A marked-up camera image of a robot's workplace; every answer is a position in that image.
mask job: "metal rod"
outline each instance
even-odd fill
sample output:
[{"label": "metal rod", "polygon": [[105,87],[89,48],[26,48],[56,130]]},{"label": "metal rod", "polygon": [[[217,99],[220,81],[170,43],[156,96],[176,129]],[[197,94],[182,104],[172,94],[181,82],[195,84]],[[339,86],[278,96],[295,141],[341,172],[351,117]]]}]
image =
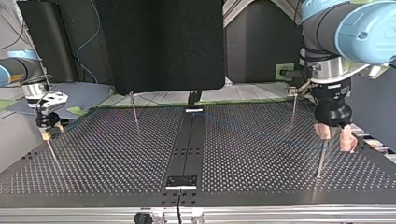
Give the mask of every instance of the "metal rod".
[{"label": "metal rod", "polygon": [[294,96],[293,115],[291,117],[291,123],[294,123],[294,117],[296,114],[296,106],[297,106],[297,95]]},{"label": "metal rod", "polygon": [[322,146],[321,146],[320,158],[319,158],[319,164],[318,164],[318,170],[317,170],[317,178],[321,178],[321,171],[323,168],[324,158],[326,155],[326,150],[327,150],[328,144],[329,144],[329,140],[322,140]]},{"label": "metal rod", "polygon": [[131,91],[129,93],[130,99],[131,99],[131,104],[132,108],[134,109],[134,122],[136,122],[136,125],[139,125],[139,120],[137,119],[137,114],[136,114],[136,107],[134,106],[134,93]]}]

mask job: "metal bracket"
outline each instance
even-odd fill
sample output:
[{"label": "metal bracket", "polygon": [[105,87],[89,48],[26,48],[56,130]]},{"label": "metal bracket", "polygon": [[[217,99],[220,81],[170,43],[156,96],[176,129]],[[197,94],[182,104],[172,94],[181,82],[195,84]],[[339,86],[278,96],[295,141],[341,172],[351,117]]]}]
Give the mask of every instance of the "metal bracket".
[{"label": "metal bracket", "polygon": [[166,181],[166,190],[196,190],[197,189],[197,176],[184,175],[184,176],[169,176]]}]

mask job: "cable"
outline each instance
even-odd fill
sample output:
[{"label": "cable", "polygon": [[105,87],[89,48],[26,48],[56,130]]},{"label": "cable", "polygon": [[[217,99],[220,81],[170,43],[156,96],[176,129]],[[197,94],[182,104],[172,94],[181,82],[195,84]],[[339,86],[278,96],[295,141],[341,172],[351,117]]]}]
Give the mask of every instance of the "cable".
[{"label": "cable", "polygon": [[[95,13],[96,13],[96,16],[97,16],[98,28],[97,28],[95,34],[94,34],[89,40],[87,40],[84,44],[82,44],[82,45],[78,48],[78,50],[77,50],[77,59],[78,59],[79,62],[81,62],[81,59],[79,58],[79,54],[80,54],[81,50],[82,50],[83,48],[85,48],[88,44],[90,44],[90,43],[97,37],[97,35],[99,34],[99,31],[100,31],[100,27],[101,27],[101,20],[100,20],[99,12],[98,12],[98,10],[97,10],[95,4],[93,3],[93,0],[91,0],[91,5],[92,5],[92,7],[93,7],[93,9],[94,9],[94,11],[95,11]],[[88,73],[89,73],[90,75],[92,75],[92,77],[93,77],[95,83],[98,83],[98,80],[97,80],[95,74],[94,74],[87,66],[85,66],[85,65],[82,64],[82,63],[80,63],[80,66],[82,67],[82,69],[87,70]]]},{"label": "cable", "polygon": [[[23,30],[23,27],[20,25],[20,22],[18,21],[18,20],[16,20],[15,18],[13,18],[13,15],[11,14],[11,12],[6,8],[6,7],[2,7],[1,5],[0,5],[0,9],[4,9],[8,14],[9,14],[9,16],[20,26],[20,28]],[[1,11],[0,11],[0,16],[3,18],[3,20],[6,22],[6,24],[9,26],[9,28],[11,28],[11,30],[16,34],[16,35],[19,35],[20,33],[14,28],[14,26],[11,24],[11,22],[1,13]],[[23,35],[22,35],[22,37],[21,37],[21,40],[25,43],[25,44],[29,44],[28,43],[28,41],[26,41],[24,38],[23,38]]]},{"label": "cable", "polygon": [[93,82],[98,83],[98,81],[96,79],[96,76],[91,72],[91,70],[88,69],[87,66],[84,63],[79,61],[78,58],[76,58],[75,56],[73,56],[73,58],[76,60],[76,62],[79,64],[79,66],[82,69],[82,74],[83,74],[82,81],[85,81],[85,76],[87,74],[86,72],[88,71],[88,72],[90,72],[89,74],[91,75],[91,78],[92,78]]},{"label": "cable", "polygon": [[9,44],[9,45],[7,45],[7,46],[5,46],[5,47],[0,48],[0,50],[8,49],[9,47],[14,46],[18,41],[20,41],[20,39],[21,39],[22,36],[23,36],[23,32],[24,32],[24,22],[23,22],[22,26],[23,26],[23,28],[22,28],[21,34],[18,36],[18,38],[17,38],[14,42],[12,42],[11,44]]},{"label": "cable", "polygon": [[296,9],[294,10],[294,31],[296,30],[296,19],[297,19],[297,11],[298,11],[298,6],[301,4],[301,0],[298,0]]}]

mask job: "black panel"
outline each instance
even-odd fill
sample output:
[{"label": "black panel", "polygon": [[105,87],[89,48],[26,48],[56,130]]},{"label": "black panel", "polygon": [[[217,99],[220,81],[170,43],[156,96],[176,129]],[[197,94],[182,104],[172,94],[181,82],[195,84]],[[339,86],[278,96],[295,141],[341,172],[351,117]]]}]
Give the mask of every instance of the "black panel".
[{"label": "black panel", "polygon": [[[57,2],[61,10],[62,19],[67,36],[70,40],[71,49],[74,55],[78,48],[90,39],[96,32],[98,26],[97,15],[92,7],[91,0],[47,0]],[[108,61],[105,36],[103,30],[89,45],[82,49],[79,54],[81,61],[96,76],[99,83],[112,84],[110,62]],[[80,80],[83,79],[82,70],[77,64]],[[93,81],[86,76],[86,81]]]},{"label": "black panel", "polygon": [[97,0],[117,92],[224,85],[221,0]]},{"label": "black panel", "polygon": [[38,54],[52,82],[77,81],[77,70],[62,24],[59,8],[53,3],[18,2]]},{"label": "black panel", "polygon": [[275,81],[278,63],[298,62],[301,30],[271,1],[254,1],[226,31],[228,78],[234,83]]}]

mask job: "perforated table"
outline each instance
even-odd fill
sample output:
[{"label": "perforated table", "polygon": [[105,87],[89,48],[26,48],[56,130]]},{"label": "perforated table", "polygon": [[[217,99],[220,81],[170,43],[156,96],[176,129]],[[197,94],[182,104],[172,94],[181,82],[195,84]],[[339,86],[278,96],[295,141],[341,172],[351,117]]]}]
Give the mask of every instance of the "perforated table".
[{"label": "perforated table", "polygon": [[[293,124],[291,111],[290,102],[206,105],[196,113],[149,107],[137,108],[136,123],[132,108],[96,108],[53,141],[59,164],[41,146],[0,174],[0,223],[34,220],[31,211],[49,222],[64,211],[89,221],[106,221],[98,219],[104,211],[109,220],[146,211],[173,214],[172,223],[196,209],[223,208],[237,218],[315,205],[342,206],[352,216],[343,220],[375,211],[374,218],[395,221],[396,166],[362,141],[357,153],[341,152],[335,132],[316,179],[320,141],[312,108],[297,104]],[[195,176],[196,189],[166,190],[170,176]],[[359,213],[347,210],[356,206]]]}]

